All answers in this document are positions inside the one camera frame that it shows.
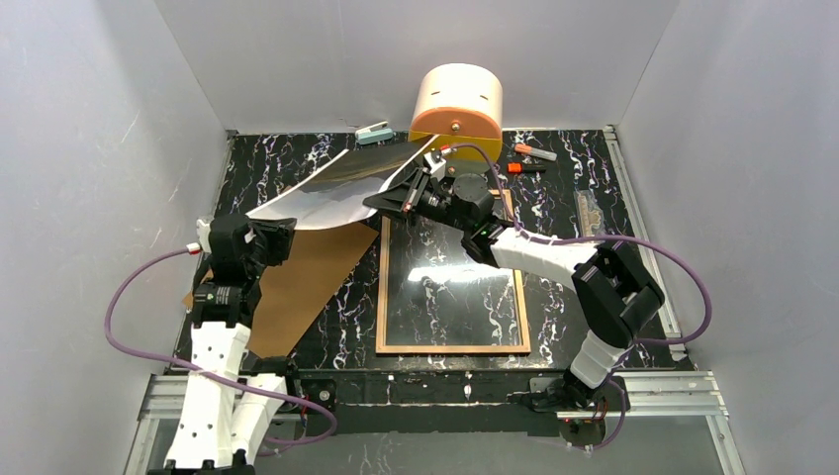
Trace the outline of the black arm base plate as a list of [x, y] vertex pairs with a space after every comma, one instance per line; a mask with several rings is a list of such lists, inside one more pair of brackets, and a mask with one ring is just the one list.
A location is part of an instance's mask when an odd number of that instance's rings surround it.
[[302, 370], [290, 392], [333, 414], [341, 435], [523, 432], [597, 445], [631, 407], [618, 376], [583, 407], [559, 400], [561, 381], [538, 370]]

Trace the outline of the brown cardboard backing board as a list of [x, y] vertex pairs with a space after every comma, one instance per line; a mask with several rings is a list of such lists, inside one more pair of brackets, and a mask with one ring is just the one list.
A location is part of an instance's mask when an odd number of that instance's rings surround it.
[[361, 223], [296, 232], [290, 258], [262, 275], [248, 349], [259, 357], [291, 353], [377, 235]]

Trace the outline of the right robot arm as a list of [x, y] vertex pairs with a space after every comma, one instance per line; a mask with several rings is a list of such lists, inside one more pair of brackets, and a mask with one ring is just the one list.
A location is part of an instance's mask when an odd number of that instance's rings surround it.
[[425, 170], [364, 199], [364, 206], [391, 219], [419, 216], [461, 231], [461, 245], [475, 262], [519, 270], [572, 290], [588, 333], [561, 378], [515, 397], [537, 413], [586, 409], [601, 397], [619, 360], [665, 302], [664, 292], [627, 241], [563, 243], [526, 235], [510, 217], [495, 212], [504, 200], [485, 177], [465, 174], [449, 188]]

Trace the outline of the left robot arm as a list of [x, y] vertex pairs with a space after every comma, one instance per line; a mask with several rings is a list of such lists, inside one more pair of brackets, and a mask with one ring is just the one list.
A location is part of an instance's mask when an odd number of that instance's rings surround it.
[[252, 474], [253, 462], [285, 394], [285, 363], [240, 376], [260, 280], [290, 254], [297, 221], [231, 214], [197, 223], [211, 271], [192, 292], [190, 371], [181, 416], [162, 474]]

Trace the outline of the landscape photo print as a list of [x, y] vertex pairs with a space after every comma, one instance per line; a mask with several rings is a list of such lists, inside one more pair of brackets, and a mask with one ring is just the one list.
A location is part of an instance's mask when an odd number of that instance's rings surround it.
[[353, 151], [344, 150], [311, 176], [246, 215], [259, 221], [294, 219], [297, 231], [339, 228], [371, 217], [363, 201], [387, 189], [404, 170], [421, 165], [436, 135]]

